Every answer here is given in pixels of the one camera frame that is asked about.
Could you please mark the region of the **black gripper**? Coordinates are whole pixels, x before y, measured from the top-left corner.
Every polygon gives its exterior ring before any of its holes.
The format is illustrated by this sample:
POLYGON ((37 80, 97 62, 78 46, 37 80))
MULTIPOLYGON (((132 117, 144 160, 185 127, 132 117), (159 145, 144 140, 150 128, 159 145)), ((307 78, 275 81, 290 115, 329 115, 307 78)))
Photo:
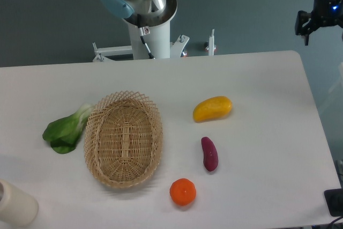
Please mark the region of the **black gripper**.
POLYGON ((311 33, 320 27, 331 26, 342 28, 342 0, 314 0, 311 13, 302 10, 297 13, 295 34, 304 36, 304 43, 308 46, 311 33), (310 19, 312 24, 305 25, 310 19))

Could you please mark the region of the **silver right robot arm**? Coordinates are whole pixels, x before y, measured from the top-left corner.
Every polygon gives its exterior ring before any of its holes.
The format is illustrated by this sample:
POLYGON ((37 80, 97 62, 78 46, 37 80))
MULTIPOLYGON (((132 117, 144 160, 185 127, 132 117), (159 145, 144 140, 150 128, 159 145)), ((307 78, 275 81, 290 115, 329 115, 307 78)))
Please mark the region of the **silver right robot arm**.
POLYGON ((304 28, 305 45, 309 35, 321 27, 342 27, 342 0, 314 0, 313 10, 304 28))

